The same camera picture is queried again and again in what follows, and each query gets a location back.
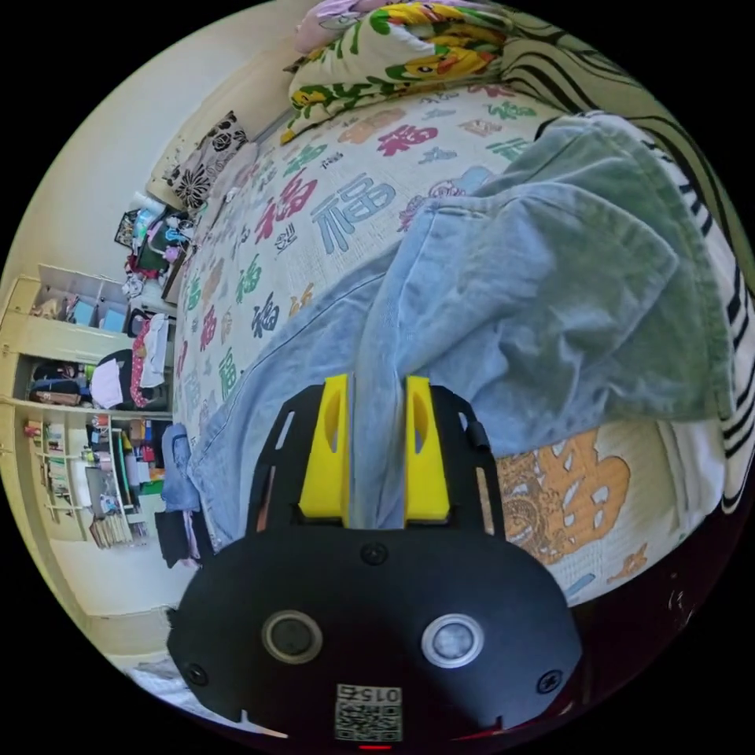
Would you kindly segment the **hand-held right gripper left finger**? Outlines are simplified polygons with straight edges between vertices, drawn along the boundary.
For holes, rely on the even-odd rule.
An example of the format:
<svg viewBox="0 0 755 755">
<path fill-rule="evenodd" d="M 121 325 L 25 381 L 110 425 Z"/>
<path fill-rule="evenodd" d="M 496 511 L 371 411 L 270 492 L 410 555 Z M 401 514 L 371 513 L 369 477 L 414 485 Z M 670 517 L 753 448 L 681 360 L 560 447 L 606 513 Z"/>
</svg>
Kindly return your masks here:
<svg viewBox="0 0 755 755">
<path fill-rule="evenodd" d="M 299 508 L 312 521 L 347 524 L 351 490 L 349 376 L 325 380 Z"/>
</svg>

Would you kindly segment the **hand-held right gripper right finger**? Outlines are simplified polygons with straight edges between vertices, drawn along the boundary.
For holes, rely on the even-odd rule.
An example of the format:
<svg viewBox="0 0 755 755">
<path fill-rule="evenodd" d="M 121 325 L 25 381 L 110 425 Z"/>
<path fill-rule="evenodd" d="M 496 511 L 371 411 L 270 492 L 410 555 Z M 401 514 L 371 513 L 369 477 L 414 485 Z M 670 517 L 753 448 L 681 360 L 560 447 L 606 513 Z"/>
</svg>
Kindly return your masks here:
<svg viewBox="0 0 755 755">
<path fill-rule="evenodd" d="M 451 504 L 440 435 L 427 378 L 406 380 L 404 522 L 445 524 Z"/>
</svg>

